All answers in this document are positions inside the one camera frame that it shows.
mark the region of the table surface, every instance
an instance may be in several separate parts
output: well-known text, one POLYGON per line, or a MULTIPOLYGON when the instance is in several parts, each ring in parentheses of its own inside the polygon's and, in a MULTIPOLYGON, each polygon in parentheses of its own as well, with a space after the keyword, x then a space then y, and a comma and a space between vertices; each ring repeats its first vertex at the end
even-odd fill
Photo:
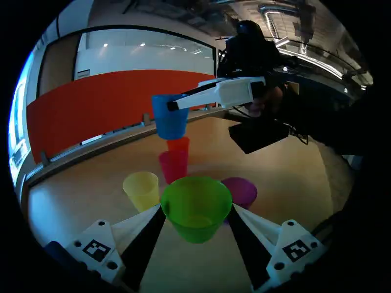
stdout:
MULTIPOLYGON (((189 175, 252 181, 258 197, 250 210, 275 223, 295 219, 313 229, 332 214, 329 182, 318 147, 289 136, 251 154, 231 140, 237 122, 204 118, 188 123, 189 175)), ((37 240, 68 245, 96 219, 115 224, 137 214, 122 190, 124 178, 147 170, 166 183, 158 155, 167 150, 156 134, 83 161, 34 186, 29 223, 37 240)), ((239 249, 228 225, 204 244, 190 244, 166 220, 141 282, 141 292, 250 292, 239 249)))

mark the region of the orange wall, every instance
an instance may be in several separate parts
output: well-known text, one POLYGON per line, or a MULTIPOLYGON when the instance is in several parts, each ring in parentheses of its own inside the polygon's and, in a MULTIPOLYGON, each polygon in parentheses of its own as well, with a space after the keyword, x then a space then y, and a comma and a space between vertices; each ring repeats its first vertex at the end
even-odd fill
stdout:
POLYGON ((152 114, 152 95, 178 94, 213 75, 173 70, 132 70, 91 76, 53 89, 27 106, 27 128, 36 163, 96 135, 152 114))

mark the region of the red cup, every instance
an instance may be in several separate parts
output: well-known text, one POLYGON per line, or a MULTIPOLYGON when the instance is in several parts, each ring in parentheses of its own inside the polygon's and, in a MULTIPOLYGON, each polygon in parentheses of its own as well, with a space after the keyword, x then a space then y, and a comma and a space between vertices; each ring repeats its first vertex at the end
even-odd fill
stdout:
POLYGON ((169 150, 159 155, 159 163, 167 184, 186 176, 187 157, 187 152, 182 150, 169 150))
POLYGON ((190 139, 186 136, 178 139, 167 140, 168 150, 182 150, 186 153, 189 153, 189 144, 190 139))

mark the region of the purple cup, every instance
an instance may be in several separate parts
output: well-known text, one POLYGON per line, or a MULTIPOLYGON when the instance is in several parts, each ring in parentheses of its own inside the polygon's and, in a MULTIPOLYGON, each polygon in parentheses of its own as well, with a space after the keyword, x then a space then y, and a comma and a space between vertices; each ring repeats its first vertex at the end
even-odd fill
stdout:
POLYGON ((232 202, 238 206, 249 209, 257 198, 256 186, 247 179, 230 177, 221 181, 231 192, 232 202))

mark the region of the blue cup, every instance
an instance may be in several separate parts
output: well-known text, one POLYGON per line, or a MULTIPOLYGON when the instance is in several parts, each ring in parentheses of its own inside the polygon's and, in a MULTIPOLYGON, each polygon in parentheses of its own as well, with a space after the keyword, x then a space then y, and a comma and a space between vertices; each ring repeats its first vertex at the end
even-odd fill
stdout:
POLYGON ((152 109, 156 122, 157 134, 163 139, 178 139, 186 132, 189 109, 169 111, 167 102, 175 101, 186 95, 155 95, 152 96, 152 109))

